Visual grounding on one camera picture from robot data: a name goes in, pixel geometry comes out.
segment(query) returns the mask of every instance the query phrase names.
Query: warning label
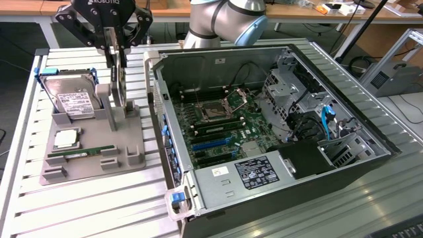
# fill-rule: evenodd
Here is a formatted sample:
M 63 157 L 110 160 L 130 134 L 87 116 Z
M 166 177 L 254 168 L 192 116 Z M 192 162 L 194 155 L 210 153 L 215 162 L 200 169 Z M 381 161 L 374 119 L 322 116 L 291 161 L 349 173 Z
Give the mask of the warning label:
M 87 92 L 58 94 L 58 97 L 70 116 L 94 113 Z
M 246 189 L 262 187 L 279 181 L 274 167 L 266 156 L 235 164 Z

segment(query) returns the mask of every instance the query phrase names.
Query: circuit board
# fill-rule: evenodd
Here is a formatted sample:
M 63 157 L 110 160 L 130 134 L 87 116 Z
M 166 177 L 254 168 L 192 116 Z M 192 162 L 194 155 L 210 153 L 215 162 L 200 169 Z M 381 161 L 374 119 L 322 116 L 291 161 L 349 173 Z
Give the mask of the circuit board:
M 262 154 L 279 144 L 254 95 L 246 95 L 242 98 L 237 93 L 230 94 L 227 105 L 223 99 L 196 103 L 183 103 L 178 98 L 172 100 L 196 169 Z

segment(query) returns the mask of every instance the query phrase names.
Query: blue cable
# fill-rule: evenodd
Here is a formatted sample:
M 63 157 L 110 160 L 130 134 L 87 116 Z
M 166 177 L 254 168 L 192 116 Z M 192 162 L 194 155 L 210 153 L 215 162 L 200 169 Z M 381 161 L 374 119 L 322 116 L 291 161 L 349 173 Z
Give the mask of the blue cable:
M 326 114 L 333 115 L 335 117 L 337 114 L 331 106 L 325 106 L 322 109 L 322 124 L 326 130 L 326 134 L 329 136 L 329 140 L 331 140 L 330 128 L 329 128 L 329 124 L 326 123 Z

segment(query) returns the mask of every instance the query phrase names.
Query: floor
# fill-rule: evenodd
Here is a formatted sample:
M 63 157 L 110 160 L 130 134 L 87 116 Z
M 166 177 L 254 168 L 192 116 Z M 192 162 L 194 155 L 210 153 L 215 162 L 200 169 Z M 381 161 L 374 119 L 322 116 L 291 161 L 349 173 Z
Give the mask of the floor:
M 335 39 L 339 36 L 339 32 L 330 27 L 319 26 L 318 24 L 307 25 L 313 31 L 326 32 L 319 36 L 318 33 L 311 32 L 305 24 L 283 24 L 281 32 L 274 31 L 274 24 L 269 25 L 267 30 L 263 33 L 262 39 L 279 39 L 279 38 L 307 38 L 310 41 L 318 42 L 322 48 L 329 51 Z M 62 48 L 83 47 L 82 42 L 75 36 L 63 28 L 60 24 L 54 24 L 58 41 Z M 154 43 L 171 43 L 176 42 L 176 30 L 178 32 L 187 31 L 188 24 L 166 24 L 154 23 L 150 29 L 150 34 L 154 37 Z M 20 50 L 12 43 L 22 47 L 28 53 Z M 47 48 L 48 44 L 42 32 L 42 29 L 35 23 L 0 23 L 0 71 L 2 71 L 2 84 L 0 84 L 0 129 L 7 131 L 3 143 L 0 144 L 0 154 L 10 149 L 12 143 L 12 136 L 16 126 L 16 120 L 19 117 L 19 110 L 22 100 L 24 96 L 24 90 L 30 75 L 30 69 L 32 66 L 32 55 L 39 48 Z M 355 56 L 365 55 L 363 50 L 359 47 L 354 47 L 345 62 Z M 23 70 L 8 63 L 18 65 L 27 69 Z M 4 168 L 7 161 L 7 155 L 0 157 L 0 168 Z

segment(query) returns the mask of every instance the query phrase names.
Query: gray plastic stand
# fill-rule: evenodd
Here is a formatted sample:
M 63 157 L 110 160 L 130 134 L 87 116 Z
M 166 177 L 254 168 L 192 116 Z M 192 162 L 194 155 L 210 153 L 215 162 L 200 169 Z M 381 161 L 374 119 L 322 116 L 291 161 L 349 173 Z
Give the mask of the gray plastic stand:
M 66 113 L 52 115 L 42 185 L 142 169 L 146 166 L 140 108 L 134 102 L 128 102 L 127 112 L 122 107 L 111 107 L 110 84 L 96 85 L 96 94 L 104 109 L 95 110 L 95 118 L 71 121 Z M 76 146 L 54 150 L 56 133 L 68 129 L 78 129 Z M 100 154 L 94 156 L 74 159 L 67 159 L 63 155 L 48 157 L 48 154 L 56 152 L 111 145 L 115 147 L 100 150 Z

